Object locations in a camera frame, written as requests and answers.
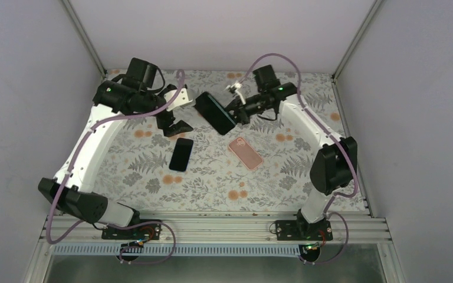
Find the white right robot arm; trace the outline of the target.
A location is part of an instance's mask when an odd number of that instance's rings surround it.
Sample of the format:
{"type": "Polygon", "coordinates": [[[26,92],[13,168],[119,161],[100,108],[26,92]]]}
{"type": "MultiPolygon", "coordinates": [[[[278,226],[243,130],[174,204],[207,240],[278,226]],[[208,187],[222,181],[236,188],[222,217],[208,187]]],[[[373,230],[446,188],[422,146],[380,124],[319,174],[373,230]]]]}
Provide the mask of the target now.
{"type": "Polygon", "coordinates": [[[276,116],[301,128],[317,151],[310,168],[313,190],[296,214],[296,232],[303,240],[317,235],[319,225],[327,219],[335,198],[352,198],[358,193],[357,141],[332,130],[310,107],[301,93],[301,81],[281,83],[271,65],[252,72],[258,94],[246,98],[240,91],[242,80],[226,86],[235,98],[227,111],[241,124],[250,117],[273,110],[276,116]]]}

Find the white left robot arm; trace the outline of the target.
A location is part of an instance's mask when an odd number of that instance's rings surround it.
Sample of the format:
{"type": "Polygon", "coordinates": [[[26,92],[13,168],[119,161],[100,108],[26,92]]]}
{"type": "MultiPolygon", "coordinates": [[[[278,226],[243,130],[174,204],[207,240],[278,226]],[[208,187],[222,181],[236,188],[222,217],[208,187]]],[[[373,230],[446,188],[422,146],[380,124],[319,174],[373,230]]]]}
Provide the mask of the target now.
{"type": "Polygon", "coordinates": [[[95,178],[119,130],[130,119],[164,118],[164,132],[179,131],[185,123],[175,123],[166,115],[190,102],[183,70],[176,72],[177,84],[153,88],[156,65],[132,58],[125,73],[103,81],[97,88],[87,124],[75,148],[52,178],[41,179],[38,189],[56,210],[87,223],[116,225],[127,239],[140,232],[136,211],[94,192],[95,178]]]}

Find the blue black phone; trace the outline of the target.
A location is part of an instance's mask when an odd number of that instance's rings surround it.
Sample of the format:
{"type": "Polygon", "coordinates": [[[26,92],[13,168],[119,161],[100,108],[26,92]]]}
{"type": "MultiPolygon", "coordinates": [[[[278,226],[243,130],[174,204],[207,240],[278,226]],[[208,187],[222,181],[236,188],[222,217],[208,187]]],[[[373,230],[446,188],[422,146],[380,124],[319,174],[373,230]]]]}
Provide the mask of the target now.
{"type": "Polygon", "coordinates": [[[194,108],[222,136],[237,125],[224,107],[208,92],[195,99],[194,108]]]}

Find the pink phone case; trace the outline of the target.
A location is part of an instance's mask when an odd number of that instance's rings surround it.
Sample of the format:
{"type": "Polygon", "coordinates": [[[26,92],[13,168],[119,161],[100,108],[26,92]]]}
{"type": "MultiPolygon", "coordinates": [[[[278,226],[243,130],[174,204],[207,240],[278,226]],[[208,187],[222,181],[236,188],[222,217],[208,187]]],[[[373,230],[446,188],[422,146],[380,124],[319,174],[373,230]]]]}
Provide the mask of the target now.
{"type": "Polygon", "coordinates": [[[248,170],[256,170],[264,162],[260,154],[243,137],[231,141],[228,148],[248,170]]]}

